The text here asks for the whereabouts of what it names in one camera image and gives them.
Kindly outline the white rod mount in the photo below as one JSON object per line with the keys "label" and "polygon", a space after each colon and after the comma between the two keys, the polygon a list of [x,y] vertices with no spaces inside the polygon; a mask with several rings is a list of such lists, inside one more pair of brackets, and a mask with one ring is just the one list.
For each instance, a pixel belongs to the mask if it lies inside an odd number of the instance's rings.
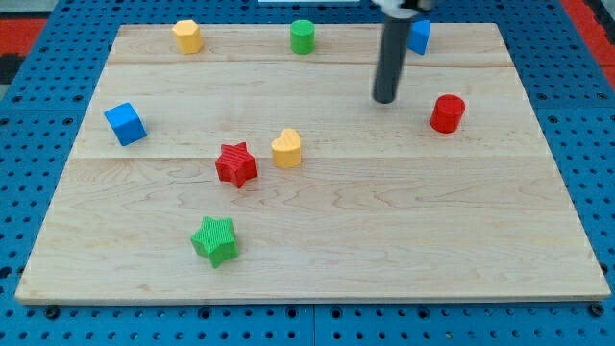
{"label": "white rod mount", "polygon": [[419,13],[430,12],[435,0],[373,0],[381,11],[393,18],[412,18]]}

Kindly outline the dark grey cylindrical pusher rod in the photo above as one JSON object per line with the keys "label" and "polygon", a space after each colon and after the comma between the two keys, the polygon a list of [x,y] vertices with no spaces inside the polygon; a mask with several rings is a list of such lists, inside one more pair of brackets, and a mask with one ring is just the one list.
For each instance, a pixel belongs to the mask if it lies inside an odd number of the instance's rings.
{"label": "dark grey cylindrical pusher rod", "polygon": [[390,104],[396,99],[412,22],[410,18],[388,15],[384,18],[372,88],[372,97],[380,104]]}

